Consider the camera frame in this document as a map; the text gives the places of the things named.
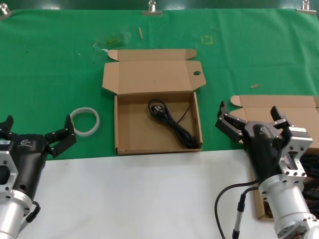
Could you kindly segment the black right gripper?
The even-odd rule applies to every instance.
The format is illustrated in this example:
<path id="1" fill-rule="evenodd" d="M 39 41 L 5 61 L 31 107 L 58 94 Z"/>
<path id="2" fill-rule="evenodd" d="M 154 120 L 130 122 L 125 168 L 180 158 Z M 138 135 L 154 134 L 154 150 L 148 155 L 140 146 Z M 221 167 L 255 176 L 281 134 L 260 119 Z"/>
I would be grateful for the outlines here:
<path id="1" fill-rule="evenodd" d="M 228 112 L 225 101 L 221 101 L 215 126 L 231 140 L 243 141 L 254 178 L 252 184 L 261 184 L 266 179 L 282 174 L 279 167 L 281 149 L 273 146 L 279 129 L 291 126 L 285 115 L 276 106 L 270 110 L 273 122 L 248 121 L 235 117 Z"/>

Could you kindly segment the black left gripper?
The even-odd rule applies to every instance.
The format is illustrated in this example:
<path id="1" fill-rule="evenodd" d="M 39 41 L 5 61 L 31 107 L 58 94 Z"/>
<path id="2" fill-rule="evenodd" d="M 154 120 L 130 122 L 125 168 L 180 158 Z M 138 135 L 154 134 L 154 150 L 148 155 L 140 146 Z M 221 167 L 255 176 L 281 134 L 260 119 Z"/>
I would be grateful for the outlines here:
<path id="1" fill-rule="evenodd" d="M 48 154 L 56 158 L 77 142 L 74 126 L 70 115 L 67 115 L 63 129 L 43 136 L 12 133 L 13 124 L 11 115 L 0 123 L 0 138 L 13 142 L 10 154 L 18 170 L 13 189 L 34 200 Z"/>

